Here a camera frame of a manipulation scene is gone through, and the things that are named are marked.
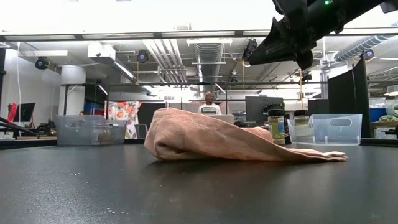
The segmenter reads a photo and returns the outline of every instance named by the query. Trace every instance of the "spice jar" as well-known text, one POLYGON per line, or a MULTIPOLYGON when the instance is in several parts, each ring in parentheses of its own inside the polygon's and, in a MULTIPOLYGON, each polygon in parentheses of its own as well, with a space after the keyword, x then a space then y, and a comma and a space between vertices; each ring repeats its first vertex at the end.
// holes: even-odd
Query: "spice jar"
POLYGON ((308 115, 308 110, 296 110, 294 111, 294 123, 295 125, 308 124, 310 122, 310 117, 308 115))
POLYGON ((272 134, 274 143, 278 145, 285 144, 285 111, 274 109, 268 111, 269 131, 272 134))
POLYGON ((91 143, 93 145, 112 144, 111 126, 109 124, 94 124, 91 143))
POLYGON ((308 110, 294 111, 294 129, 298 142, 311 142, 311 126, 308 110))

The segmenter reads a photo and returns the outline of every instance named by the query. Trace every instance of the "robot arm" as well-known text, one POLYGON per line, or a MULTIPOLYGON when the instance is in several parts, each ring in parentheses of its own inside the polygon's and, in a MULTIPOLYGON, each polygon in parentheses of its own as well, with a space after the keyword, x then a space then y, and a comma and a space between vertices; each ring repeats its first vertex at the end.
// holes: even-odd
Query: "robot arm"
POLYGON ((311 49, 317 40, 381 4, 385 13, 395 11, 398 0, 273 0, 284 15, 272 20, 269 35, 254 50, 245 50, 251 65, 296 61, 304 70, 312 65, 311 49))

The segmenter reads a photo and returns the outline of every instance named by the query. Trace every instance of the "black table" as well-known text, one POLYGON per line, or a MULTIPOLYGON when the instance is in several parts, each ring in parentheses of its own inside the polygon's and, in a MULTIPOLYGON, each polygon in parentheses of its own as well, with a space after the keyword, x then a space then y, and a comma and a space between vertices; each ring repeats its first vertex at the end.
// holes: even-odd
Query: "black table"
POLYGON ((141 145, 0 151, 0 223, 397 223, 398 149, 157 162, 141 145))

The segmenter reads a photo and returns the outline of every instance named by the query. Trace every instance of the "blue bin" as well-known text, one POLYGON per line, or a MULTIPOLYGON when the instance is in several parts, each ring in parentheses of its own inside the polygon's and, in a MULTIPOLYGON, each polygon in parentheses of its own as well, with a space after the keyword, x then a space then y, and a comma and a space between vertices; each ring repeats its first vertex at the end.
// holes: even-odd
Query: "blue bin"
POLYGON ((385 108, 371 108, 371 122, 378 122, 384 115, 387 115, 385 108))

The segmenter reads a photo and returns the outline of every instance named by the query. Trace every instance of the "floral fabric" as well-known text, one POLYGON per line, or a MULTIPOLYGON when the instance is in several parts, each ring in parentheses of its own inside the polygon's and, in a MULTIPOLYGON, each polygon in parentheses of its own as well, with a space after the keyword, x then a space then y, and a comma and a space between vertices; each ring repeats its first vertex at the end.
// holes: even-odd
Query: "floral fabric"
POLYGON ((127 121, 126 139, 137 139, 136 127, 138 124, 138 109, 141 103, 138 101, 109 102, 108 119, 127 121))

